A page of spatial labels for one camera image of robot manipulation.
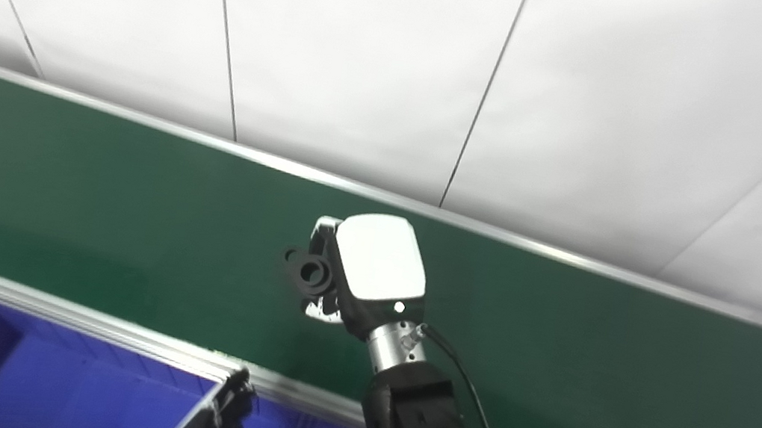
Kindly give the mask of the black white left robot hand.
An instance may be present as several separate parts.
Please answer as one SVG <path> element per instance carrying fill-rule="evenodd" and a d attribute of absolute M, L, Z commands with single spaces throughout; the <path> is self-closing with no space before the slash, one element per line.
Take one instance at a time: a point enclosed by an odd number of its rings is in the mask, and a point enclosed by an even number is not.
<path fill-rule="evenodd" d="M 176 428 L 244 428 L 256 397 L 247 368 L 232 371 L 202 396 Z"/>

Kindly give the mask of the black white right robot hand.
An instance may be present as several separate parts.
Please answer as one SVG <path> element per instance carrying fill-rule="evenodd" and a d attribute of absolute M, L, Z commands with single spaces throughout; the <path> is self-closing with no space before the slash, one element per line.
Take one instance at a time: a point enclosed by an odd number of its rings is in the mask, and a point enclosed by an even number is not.
<path fill-rule="evenodd" d="M 404 217 L 322 216 L 309 238 L 309 255 L 327 270 L 328 288 L 306 294 L 302 312 L 341 324 L 366 342 L 378 328 L 425 321 L 426 276 L 415 229 Z"/>

